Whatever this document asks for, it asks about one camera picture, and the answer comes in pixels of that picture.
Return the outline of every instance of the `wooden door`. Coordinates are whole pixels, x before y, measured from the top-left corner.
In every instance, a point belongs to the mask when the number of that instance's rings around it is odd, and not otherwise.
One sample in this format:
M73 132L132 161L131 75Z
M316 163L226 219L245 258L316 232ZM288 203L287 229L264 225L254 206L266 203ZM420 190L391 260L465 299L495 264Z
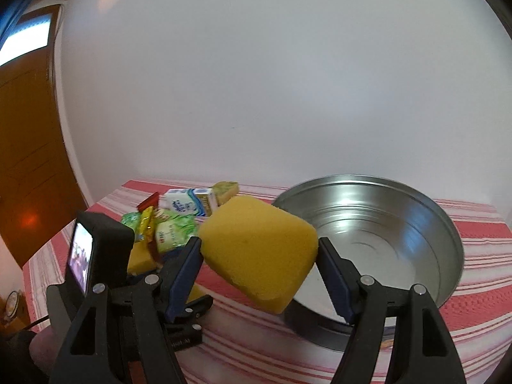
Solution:
M22 266L86 208L68 160L51 71L59 6L48 45L0 66L0 236Z

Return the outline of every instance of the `window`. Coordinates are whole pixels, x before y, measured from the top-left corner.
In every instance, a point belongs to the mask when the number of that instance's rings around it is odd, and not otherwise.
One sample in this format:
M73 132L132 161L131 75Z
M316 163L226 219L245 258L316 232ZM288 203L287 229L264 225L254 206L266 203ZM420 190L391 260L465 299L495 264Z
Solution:
M48 44L52 15L36 17L16 25L0 49L0 66Z

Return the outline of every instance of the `black cable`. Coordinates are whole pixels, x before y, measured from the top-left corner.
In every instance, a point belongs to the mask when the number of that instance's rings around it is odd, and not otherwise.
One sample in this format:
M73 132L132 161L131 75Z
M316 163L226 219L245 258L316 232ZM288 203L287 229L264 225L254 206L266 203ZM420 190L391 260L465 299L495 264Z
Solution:
M36 320L35 322L32 322L30 325L25 326L23 330L27 331L29 329L32 329L37 324L40 324L41 322L44 322L45 320L48 320L50 317L48 315L43 316L41 319Z

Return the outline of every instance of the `green package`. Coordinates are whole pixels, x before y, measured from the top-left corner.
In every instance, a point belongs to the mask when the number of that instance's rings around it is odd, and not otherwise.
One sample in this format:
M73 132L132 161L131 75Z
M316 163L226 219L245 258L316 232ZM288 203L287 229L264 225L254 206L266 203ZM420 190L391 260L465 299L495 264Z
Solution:
M155 224L158 226L158 224L172 220L178 216L181 216L181 214L171 209L160 208L155 212Z
M137 229L139 228L140 223L140 213L139 212L130 212L126 213L121 218L121 224L126 225L133 229L133 232L137 234Z
M159 253L184 246L196 234L197 226L193 215L178 215L157 225L155 239Z

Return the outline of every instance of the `blue gripper pad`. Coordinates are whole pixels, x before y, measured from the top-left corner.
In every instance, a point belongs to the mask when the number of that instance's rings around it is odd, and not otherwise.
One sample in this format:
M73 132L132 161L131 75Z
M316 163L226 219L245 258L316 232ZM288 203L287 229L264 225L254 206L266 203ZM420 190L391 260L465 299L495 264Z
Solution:
M186 301L203 264L200 250L201 240L193 236L178 257L166 261L160 271L160 296L165 307L165 320L168 323L173 323L176 316L185 310Z
M328 238L318 240L316 266L322 276L334 310L345 321L353 324L362 308L360 303L358 270L350 260L340 257Z

